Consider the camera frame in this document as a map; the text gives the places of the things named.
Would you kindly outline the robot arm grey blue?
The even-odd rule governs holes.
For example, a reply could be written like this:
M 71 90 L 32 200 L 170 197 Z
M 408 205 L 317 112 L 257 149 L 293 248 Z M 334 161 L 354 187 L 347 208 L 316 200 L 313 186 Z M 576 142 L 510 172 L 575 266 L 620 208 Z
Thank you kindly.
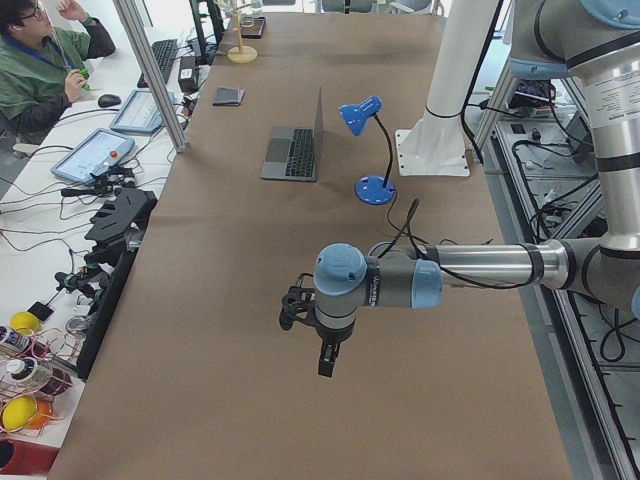
M 538 245 L 337 243 L 318 255 L 308 322 L 330 376 L 357 309 L 431 308 L 445 285 L 511 289 L 541 284 L 639 309 L 639 5 L 635 1 L 519 1 L 509 66 L 521 79 L 574 76 L 584 88 L 607 232 Z

